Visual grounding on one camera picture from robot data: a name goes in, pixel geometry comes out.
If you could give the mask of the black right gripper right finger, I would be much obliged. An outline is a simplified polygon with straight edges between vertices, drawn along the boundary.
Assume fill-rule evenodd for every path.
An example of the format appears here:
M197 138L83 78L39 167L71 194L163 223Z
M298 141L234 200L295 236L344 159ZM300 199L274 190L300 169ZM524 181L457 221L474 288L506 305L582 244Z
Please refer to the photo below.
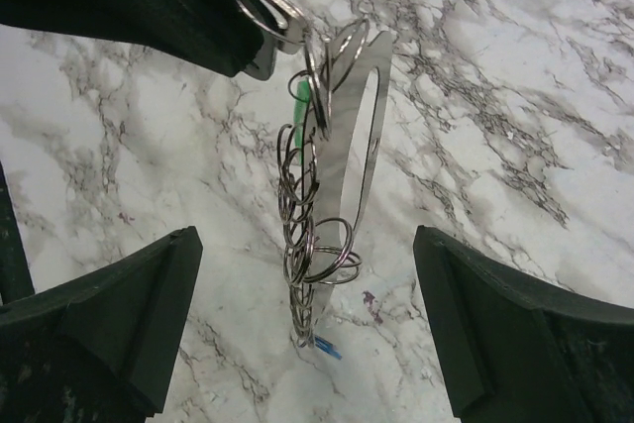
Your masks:
M633 311L500 264L420 226L413 255L455 417L630 422Z

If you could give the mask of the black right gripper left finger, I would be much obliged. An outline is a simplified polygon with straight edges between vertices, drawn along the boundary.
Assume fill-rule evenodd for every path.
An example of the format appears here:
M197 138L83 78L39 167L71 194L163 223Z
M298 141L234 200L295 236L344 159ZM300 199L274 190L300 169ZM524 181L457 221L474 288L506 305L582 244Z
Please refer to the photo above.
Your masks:
M202 258L195 227L1 308L4 422L163 412Z

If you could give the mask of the blue key tag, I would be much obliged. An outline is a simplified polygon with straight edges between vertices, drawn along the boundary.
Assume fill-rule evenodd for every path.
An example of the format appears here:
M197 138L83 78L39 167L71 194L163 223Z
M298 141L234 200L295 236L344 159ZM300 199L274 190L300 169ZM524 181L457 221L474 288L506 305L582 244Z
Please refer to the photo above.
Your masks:
M319 336L315 336L313 338L313 343L314 343L314 347L317 348L318 350L324 352L325 354L337 359L337 360L341 360L342 359L342 355L341 353L338 351L338 349L329 341L319 337Z

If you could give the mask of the green key tag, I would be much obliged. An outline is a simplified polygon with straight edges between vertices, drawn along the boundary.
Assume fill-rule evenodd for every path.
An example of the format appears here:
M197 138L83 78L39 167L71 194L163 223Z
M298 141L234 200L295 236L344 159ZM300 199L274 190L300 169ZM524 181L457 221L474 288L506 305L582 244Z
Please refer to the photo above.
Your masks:
M293 93L294 107L293 107L293 128L292 144L296 149L299 149L298 163L304 164L303 159L303 125L306 116L308 106L310 104L310 88L306 79L300 80L295 92Z

